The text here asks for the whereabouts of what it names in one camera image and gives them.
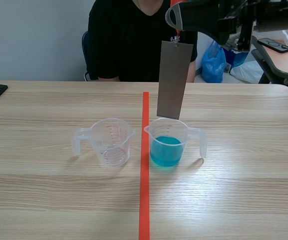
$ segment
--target measuring cup handle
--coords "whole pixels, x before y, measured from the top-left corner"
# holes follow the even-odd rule
[[[72,147],[74,151],[74,156],[80,155],[80,141],[90,140],[91,128],[81,128],[76,131],[74,138],[72,139]]]
[[[205,132],[199,128],[189,127],[188,133],[191,136],[191,139],[199,139],[200,156],[205,158],[207,154],[207,138]]]

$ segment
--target floor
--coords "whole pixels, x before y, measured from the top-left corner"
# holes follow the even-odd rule
[[[205,83],[205,81],[202,78],[202,75],[199,74],[195,77],[195,83]],[[231,76],[229,73],[225,73],[224,72],[224,76],[223,76],[223,84],[244,84],[245,82],[240,81],[236,78],[234,78],[233,76]]]

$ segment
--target empty measuring cup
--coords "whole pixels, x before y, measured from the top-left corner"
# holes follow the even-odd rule
[[[150,158],[163,167],[176,165],[190,139],[200,140],[200,156],[206,157],[207,139],[199,128],[188,127],[182,121],[159,118],[144,128],[149,134]]]
[[[80,155],[80,141],[89,140],[98,158],[107,166],[117,167],[129,159],[129,139],[135,131],[129,124],[118,118],[107,118],[91,128],[77,130],[73,140],[75,156]]]

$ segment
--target gray metal plate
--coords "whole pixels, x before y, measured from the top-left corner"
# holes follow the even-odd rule
[[[192,51],[192,44],[162,41],[157,116],[179,119]]]

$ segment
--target blue plastic bag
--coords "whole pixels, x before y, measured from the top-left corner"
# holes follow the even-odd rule
[[[220,84],[223,81],[226,58],[224,50],[215,41],[206,50],[202,59],[202,77],[205,82]]]

